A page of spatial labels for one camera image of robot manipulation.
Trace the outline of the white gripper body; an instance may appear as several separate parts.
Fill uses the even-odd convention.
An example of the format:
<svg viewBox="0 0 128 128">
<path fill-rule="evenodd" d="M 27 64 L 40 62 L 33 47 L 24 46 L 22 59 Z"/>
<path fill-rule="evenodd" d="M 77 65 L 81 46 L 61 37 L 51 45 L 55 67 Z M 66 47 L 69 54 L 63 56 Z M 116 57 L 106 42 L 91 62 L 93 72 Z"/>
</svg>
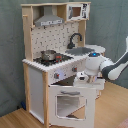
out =
<svg viewBox="0 0 128 128">
<path fill-rule="evenodd" d="M 75 83 L 92 83 L 97 79 L 96 76 L 87 75 L 84 72 L 78 72 L 74 78 Z"/>
</svg>

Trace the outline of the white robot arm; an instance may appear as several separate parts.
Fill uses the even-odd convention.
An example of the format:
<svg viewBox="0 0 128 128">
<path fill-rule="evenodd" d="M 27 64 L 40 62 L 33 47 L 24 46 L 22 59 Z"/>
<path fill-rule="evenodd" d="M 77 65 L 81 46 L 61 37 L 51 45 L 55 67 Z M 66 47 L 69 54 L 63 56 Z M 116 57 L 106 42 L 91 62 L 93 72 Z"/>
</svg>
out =
<svg viewBox="0 0 128 128">
<path fill-rule="evenodd" d="M 126 38 L 126 51 L 117 62 L 113 62 L 100 53 L 92 52 L 85 60 L 85 69 L 76 74 L 74 82 L 89 83 L 89 78 L 96 77 L 99 72 L 102 73 L 105 80 L 116 80 L 127 66 L 128 37 Z"/>
</svg>

